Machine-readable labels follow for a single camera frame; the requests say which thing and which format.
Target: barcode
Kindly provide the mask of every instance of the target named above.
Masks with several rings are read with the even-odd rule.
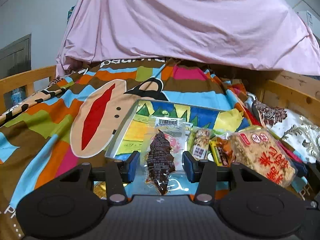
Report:
[[[195,151],[193,152],[193,155],[197,158],[202,158],[204,149],[200,148],[200,147],[196,147]]]
[[[175,119],[159,119],[159,124],[177,125],[178,124],[178,120],[175,120]]]

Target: rice cracker package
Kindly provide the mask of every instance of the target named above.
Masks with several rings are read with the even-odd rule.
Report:
[[[236,161],[282,187],[289,186],[293,181],[296,169],[265,129],[233,133],[228,140],[236,155]]]

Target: colorful blanket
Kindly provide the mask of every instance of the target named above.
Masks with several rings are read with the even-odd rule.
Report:
[[[85,73],[71,74],[1,115],[0,239],[22,236],[15,208],[23,196],[82,162],[105,163],[109,142],[138,99],[236,108],[246,117],[240,127],[252,124],[242,103],[242,83],[221,81],[208,68],[174,59],[107,60]],[[175,114],[181,117],[185,111]],[[194,119],[190,110],[186,115]]]

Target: yellow paper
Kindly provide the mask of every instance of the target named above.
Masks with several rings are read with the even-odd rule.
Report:
[[[220,112],[214,123],[215,130],[234,132],[240,126],[243,117],[237,109]]]

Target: blanket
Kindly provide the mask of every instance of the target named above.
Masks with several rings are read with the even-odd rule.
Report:
[[[283,0],[78,0],[57,75],[139,57],[320,75],[319,45]]]
[[[245,117],[239,129],[251,125],[240,80],[221,80],[208,68],[176,59],[106,60],[1,115],[0,239],[22,236],[15,208],[23,196],[82,162],[94,167],[105,163],[108,144],[137,100],[235,108]],[[156,111],[156,104],[151,109]],[[213,127],[207,120],[197,121],[190,108],[175,114]]]

